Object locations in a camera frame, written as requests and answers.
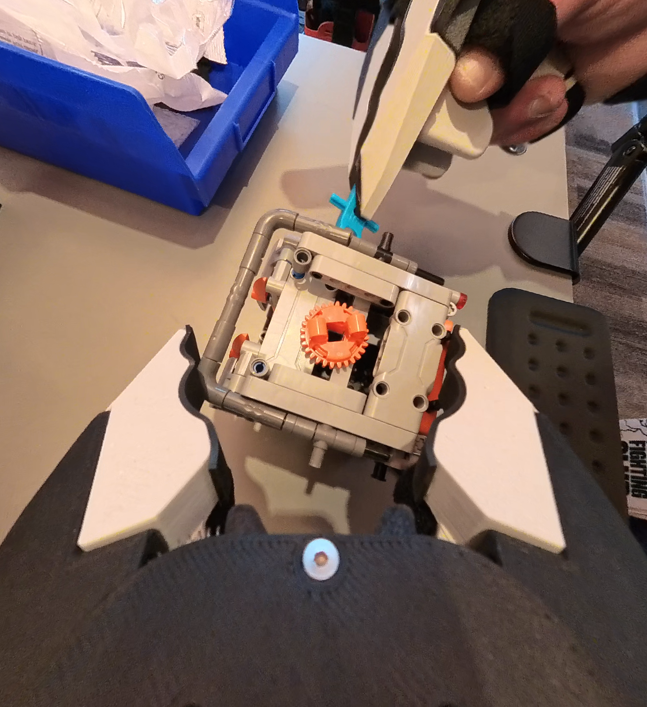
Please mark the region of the blue plastic bin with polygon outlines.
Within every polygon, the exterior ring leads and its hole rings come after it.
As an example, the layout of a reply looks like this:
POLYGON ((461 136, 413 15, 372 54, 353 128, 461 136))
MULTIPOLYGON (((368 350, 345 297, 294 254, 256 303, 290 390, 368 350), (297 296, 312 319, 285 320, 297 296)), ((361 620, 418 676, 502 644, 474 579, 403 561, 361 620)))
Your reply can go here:
POLYGON ((0 40, 0 146, 197 216, 298 47, 295 1, 235 1, 224 25, 228 63, 209 75, 226 100, 186 113, 196 126, 176 146, 134 89, 0 40))

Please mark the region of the black stand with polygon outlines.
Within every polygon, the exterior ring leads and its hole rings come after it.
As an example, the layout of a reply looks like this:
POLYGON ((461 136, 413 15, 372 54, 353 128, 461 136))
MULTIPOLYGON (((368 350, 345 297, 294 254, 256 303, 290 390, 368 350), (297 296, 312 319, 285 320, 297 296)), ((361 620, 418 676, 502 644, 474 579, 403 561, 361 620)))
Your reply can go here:
POLYGON ((515 253, 543 270, 581 278, 579 257, 647 168, 647 115, 611 145, 611 156, 570 219, 529 211, 509 226, 515 253))

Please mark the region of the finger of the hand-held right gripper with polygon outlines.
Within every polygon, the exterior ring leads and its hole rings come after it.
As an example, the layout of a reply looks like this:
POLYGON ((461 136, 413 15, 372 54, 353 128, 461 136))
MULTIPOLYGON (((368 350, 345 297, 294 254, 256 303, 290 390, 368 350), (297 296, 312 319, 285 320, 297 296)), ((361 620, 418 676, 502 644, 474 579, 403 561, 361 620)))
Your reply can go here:
POLYGON ((455 65, 443 39, 458 1, 384 1, 354 102, 350 188, 372 218, 401 171, 455 65))

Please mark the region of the person's right hand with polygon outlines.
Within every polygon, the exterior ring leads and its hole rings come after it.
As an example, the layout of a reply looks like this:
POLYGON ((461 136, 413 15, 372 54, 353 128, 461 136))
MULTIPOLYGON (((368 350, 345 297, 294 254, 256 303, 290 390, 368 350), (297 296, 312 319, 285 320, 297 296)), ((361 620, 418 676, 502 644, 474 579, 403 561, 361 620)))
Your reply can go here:
MULTIPOLYGON (((553 1, 558 42, 588 104, 605 102, 647 75, 647 1, 553 1)), ((449 80, 460 102, 489 101, 506 80, 500 58, 481 44, 464 48, 449 80)), ((492 143, 530 143, 554 131, 569 110, 563 80, 529 79, 494 111, 492 143)))

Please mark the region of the purple cloth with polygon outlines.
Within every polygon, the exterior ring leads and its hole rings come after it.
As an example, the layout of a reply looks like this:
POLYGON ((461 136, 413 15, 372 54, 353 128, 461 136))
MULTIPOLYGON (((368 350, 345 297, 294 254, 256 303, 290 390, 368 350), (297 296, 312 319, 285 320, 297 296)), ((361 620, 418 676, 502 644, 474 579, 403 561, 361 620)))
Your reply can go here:
POLYGON ((218 128, 216 115, 219 107, 191 112, 179 112, 163 103, 153 106, 153 112, 167 137, 176 145, 180 154, 196 172, 211 158, 218 138, 213 128, 218 128))

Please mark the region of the teal brick separator tool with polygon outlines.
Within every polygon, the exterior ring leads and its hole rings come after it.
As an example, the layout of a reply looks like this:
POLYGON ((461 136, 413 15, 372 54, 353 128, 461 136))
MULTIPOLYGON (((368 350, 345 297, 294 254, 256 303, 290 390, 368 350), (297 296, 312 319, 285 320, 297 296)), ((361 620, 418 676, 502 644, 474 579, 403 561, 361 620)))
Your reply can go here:
POLYGON ((352 186, 346 199, 336 193, 331 194, 330 203, 339 210, 336 226, 341 229, 350 229, 353 234, 361 238, 363 231, 368 230, 375 234, 379 231, 379 225, 372 220, 361 217, 357 211, 356 186, 352 186))

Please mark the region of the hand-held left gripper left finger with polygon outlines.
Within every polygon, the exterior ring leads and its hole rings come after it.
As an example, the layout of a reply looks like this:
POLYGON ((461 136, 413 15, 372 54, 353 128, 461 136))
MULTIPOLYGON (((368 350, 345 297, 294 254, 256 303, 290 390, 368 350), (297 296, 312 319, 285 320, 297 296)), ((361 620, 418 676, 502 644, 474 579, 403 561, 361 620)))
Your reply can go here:
POLYGON ((222 534, 233 478, 211 420, 192 327, 178 330, 108 408, 78 545, 147 530, 169 549, 222 534))

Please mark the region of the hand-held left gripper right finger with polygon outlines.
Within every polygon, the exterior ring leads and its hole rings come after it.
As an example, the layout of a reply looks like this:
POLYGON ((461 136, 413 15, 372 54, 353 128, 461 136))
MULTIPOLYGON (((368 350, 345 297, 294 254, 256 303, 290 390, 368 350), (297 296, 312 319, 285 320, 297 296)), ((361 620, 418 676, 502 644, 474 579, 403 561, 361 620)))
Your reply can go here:
POLYGON ((462 327, 450 335, 441 413, 394 500, 421 535, 471 546, 498 532, 552 553, 566 547, 538 412, 462 327))

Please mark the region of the grey toy brick model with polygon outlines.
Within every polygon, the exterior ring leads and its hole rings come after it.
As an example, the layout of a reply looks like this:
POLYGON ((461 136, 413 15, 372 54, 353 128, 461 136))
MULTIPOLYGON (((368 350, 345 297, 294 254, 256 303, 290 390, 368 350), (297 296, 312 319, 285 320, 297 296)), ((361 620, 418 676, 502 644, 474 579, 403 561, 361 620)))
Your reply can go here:
POLYGON ((198 367, 213 407, 403 469, 437 415, 466 296, 391 250, 284 209, 257 222, 198 367))

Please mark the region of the clear plastic bags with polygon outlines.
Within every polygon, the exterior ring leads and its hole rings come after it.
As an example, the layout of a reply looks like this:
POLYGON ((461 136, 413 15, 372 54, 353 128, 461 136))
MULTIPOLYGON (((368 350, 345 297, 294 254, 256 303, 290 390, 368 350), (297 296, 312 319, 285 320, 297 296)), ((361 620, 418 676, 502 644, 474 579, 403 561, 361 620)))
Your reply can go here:
POLYGON ((226 93, 197 74, 226 64, 232 1, 0 1, 0 40, 138 91, 149 106, 211 108, 226 93))

